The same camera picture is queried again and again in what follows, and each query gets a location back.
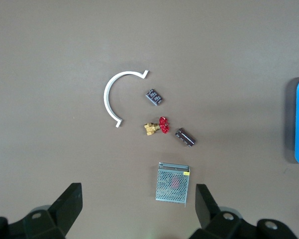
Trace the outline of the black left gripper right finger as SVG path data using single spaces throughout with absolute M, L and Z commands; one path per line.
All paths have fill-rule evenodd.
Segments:
M 261 219 L 254 226 L 236 213 L 221 210 L 205 184 L 196 185 L 195 209 L 201 228 L 197 239 L 296 239 L 284 223 Z

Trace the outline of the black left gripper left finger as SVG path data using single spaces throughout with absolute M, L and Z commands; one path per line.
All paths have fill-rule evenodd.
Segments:
M 0 217 L 0 239 L 64 239 L 83 208 L 82 184 L 72 183 L 48 209 L 9 224 Z

